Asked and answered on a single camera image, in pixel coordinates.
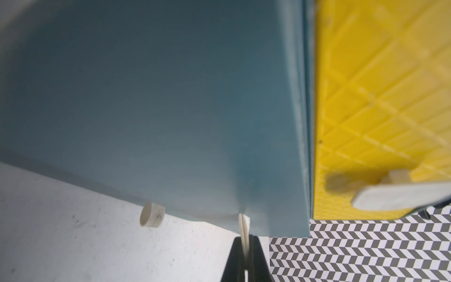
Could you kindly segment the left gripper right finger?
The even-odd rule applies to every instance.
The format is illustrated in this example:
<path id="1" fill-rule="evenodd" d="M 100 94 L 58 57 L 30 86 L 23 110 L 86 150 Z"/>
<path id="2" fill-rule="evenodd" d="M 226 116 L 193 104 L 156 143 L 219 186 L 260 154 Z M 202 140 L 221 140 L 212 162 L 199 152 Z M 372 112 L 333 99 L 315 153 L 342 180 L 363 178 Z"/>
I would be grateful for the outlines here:
<path id="1" fill-rule="evenodd" d="M 249 282 L 273 282 L 261 244 L 253 244 L 249 251 Z"/>

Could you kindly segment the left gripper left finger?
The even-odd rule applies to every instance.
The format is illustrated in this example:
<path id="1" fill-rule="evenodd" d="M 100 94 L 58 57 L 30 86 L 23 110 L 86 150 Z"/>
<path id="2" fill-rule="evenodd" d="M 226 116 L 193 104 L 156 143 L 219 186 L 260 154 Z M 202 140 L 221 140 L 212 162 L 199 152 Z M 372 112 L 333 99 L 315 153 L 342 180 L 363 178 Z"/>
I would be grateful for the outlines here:
<path id="1" fill-rule="evenodd" d="M 245 282 L 245 261 L 241 237 L 233 241 L 221 282 Z"/>

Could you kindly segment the teal drawer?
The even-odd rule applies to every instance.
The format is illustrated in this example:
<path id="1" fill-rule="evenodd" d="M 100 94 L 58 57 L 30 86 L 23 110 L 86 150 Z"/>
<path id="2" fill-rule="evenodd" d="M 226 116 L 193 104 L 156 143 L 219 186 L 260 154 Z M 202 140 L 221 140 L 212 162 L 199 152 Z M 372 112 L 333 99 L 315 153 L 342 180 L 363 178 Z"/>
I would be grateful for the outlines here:
<path id="1" fill-rule="evenodd" d="M 303 1 L 1 2 L 1 161 L 307 237 Z"/>

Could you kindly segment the yellow top drawer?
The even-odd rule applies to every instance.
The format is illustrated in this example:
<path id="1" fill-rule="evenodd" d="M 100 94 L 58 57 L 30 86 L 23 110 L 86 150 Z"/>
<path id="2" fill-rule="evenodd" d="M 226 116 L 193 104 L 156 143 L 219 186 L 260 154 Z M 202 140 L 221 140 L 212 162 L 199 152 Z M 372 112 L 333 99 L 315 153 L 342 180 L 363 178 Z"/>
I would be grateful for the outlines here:
<path id="1" fill-rule="evenodd" d="M 317 1 L 313 218 L 390 220 L 360 211 L 359 189 L 390 170 L 451 178 L 451 3 Z"/>

